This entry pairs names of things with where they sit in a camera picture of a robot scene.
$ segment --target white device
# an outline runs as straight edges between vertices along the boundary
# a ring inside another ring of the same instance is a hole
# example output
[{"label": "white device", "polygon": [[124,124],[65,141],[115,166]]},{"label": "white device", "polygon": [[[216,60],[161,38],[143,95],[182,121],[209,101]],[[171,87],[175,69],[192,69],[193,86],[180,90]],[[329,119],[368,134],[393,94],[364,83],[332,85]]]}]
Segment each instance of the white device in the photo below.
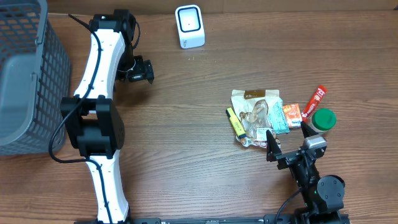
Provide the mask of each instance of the white device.
[{"label": "white device", "polygon": [[175,10],[178,36],[183,49],[200,47],[205,44],[205,28],[201,11],[197,5],[180,6]]}]

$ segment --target clear plastic bag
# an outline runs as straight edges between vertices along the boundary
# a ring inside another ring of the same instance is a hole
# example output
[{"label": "clear plastic bag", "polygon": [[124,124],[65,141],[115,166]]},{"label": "clear plastic bag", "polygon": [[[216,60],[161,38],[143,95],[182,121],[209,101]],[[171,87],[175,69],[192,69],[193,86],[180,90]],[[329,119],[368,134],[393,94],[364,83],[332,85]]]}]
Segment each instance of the clear plastic bag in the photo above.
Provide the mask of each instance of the clear plastic bag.
[{"label": "clear plastic bag", "polygon": [[[269,119],[270,117],[275,117],[275,114],[279,114],[279,112],[275,113],[275,108],[278,110],[277,107],[279,106],[275,107],[275,104],[279,103],[278,100],[280,100],[279,90],[232,91],[231,101],[234,112],[242,122],[247,136],[244,139],[237,138],[243,146],[248,147],[250,145],[255,145],[264,148],[267,147],[267,130],[273,133],[279,144],[279,140],[276,138],[276,132],[273,128],[273,126],[275,126],[273,124],[275,121]],[[280,110],[284,117],[282,103],[280,105]]]}]

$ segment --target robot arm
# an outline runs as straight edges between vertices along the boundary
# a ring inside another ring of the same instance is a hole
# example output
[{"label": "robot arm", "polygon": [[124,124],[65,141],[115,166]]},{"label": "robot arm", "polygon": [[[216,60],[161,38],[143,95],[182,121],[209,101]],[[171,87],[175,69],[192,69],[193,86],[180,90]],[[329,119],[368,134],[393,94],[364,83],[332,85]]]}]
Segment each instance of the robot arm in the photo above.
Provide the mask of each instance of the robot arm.
[{"label": "robot arm", "polygon": [[[101,58],[92,88],[84,98],[98,59],[98,42],[93,34],[86,70],[75,96],[63,98],[61,102],[64,118],[72,111],[65,122],[70,142],[86,158],[94,182],[98,216],[89,223],[127,223],[130,220],[119,168],[124,124],[112,98],[115,80],[135,82],[146,79],[152,83],[154,79],[150,61],[144,62],[142,56],[133,55],[131,41],[136,24],[128,10],[115,10],[112,15],[94,15],[89,29],[100,41]],[[74,110],[78,103],[81,106]],[[90,113],[95,113],[97,119],[82,118]]]},{"label": "robot arm", "polygon": [[302,194],[305,208],[298,208],[294,215],[284,217],[280,215],[280,210],[277,215],[265,215],[264,220],[266,224],[349,223],[348,216],[339,212],[344,207],[343,179],[337,175],[321,178],[315,167],[316,159],[321,158],[326,151],[326,140],[303,121],[301,127],[305,138],[303,146],[286,154],[282,153],[271,132],[267,131],[267,161],[277,161],[278,169],[290,169],[299,187],[297,194]]},{"label": "robot arm", "polygon": [[[113,86],[116,78],[116,70],[126,45],[124,44],[121,32],[115,32],[112,29],[98,29],[96,32],[101,41],[101,61],[94,81],[94,88],[91,89],[87,98],[97,99],[100,95],[105,98],[113,98]],[[75,91],[75,96],[82,97],[88,88],[88,84],[94,74],[94,68],[98,56],[97,41],[91,35],[91,50],[88,56],[85,74],[79,87]]]}]

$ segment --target jar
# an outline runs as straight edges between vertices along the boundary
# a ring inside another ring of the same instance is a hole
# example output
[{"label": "jar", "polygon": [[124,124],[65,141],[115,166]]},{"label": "jar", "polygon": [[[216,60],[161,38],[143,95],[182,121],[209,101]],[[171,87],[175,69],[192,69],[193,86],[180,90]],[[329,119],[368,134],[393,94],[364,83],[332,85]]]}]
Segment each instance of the jar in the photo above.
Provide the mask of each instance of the jar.
[{"label": "jar", "polygon": [[333,111],[322,108],[315,112],[307,124],[318,133],[325,133],[329,131],[336,124],[336,115]]}]

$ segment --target red candy wrapper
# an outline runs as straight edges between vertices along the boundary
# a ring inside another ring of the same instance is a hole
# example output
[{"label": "red candy wrapper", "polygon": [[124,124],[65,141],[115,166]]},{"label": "red candy wrapper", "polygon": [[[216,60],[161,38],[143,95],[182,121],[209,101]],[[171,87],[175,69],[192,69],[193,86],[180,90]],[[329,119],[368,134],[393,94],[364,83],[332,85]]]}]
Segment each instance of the red candy wrapper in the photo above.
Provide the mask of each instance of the red candy wrapper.
[{"label": "red candy wrapper", "polygon": [[323,85],[319,85],[317,91],[313,94],[311,100],[308,102],[307,106],[304,108],[303,113],[301,113],[301,117],[303,121],[307,121],[307,118],[312,114],[315,108],[318,106],[319,102],[321,102],[323,96],[325,96],[328,90],[323,87]]}]

